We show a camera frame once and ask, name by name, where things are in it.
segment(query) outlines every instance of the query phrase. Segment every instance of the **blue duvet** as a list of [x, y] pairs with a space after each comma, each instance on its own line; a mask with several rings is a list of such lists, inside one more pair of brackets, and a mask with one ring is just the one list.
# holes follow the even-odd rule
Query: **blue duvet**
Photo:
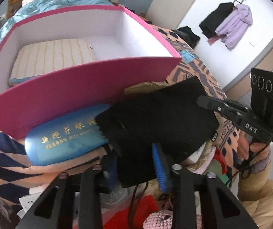
[[60, 7], [75, 5], [112, 5], [108, 0], [35, 0], [20, 8], [3, 27], [0, 28], [0, 42], [9, 32], [12, 25], [29, 16], [54, 10]]

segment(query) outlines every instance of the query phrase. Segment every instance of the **lavender hoodie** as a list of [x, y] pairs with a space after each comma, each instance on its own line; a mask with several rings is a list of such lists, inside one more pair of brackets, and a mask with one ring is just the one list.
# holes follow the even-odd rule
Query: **lavender hoodie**
[[225, 35], [222, 42], [229, 49], [234, 48], [243, 37], [249, 25], [252, 25], [250, 7], [238, 4], [235, 9], [215, 30], [218, 36]]

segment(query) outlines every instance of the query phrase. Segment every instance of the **striped blanket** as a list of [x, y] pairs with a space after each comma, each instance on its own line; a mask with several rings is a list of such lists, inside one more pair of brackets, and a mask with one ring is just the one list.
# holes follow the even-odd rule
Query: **striped blanket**
[[[188, 50], [195, 56], [191, 62], [181, 60], [177, 67], [167, 77], [166, 82], [173, 84], [186, 78], [197, 76], [208, 95], [225, 98], [225, 94], [195, 52], [175, 33], [167, 29], [153, 26], [178, 52]], [[231, 121], [217, 116], [220, 123], [219, 135], [214, 142], [225, 156], [230, 177], [237, 161], [237, 140], [239, 131]], [[28, 160], [24, 140], [14, 140], [0, 131], [0, 197], [20, 210], [18, 198], [29, 194], [29, 188], [50, 183], [60, 172], [67, 171], [70, 175], [81, 173], [110, 151], [110, 148], [98, 148], [83, 156], [49, 166], [33, 166]]]

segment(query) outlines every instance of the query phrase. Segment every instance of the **fabric tag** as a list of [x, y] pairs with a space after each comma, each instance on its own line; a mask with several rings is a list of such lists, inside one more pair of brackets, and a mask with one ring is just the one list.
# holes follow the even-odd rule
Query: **fabric tag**
[[179, 52], [179, 54], [181, 55], [181, 57], [186, 63], [189, 63], [193, 61], [193, 59], [195, 59], [194, 55], [187, 50], [181, 51]]
[[214, 134], [214, 136], [212, 137], [212, 141], [213, 141], [213, 142], [215, 142], [215, 140], [217, 139], [217, 136], [218, 136], [218, 132], [216, 132], [216, 133]]

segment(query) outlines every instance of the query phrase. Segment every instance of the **hand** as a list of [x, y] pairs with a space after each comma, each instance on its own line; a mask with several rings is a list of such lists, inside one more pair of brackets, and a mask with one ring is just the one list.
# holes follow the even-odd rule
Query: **hand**
[[[246, 133], [244, 131], [240, 131], [237, 143], [237, 156], [240, 160], [249, 158], [249, 150], [251, 150], [253, 153], [258, 153], [266, 146], [264, 143], [253, 143], [250, 145], [246, 140]], [[269, 151], [270, 146], [266, 147], [265, 150], [255, 157], [255, 163], [265, 159], [268, 156]]]

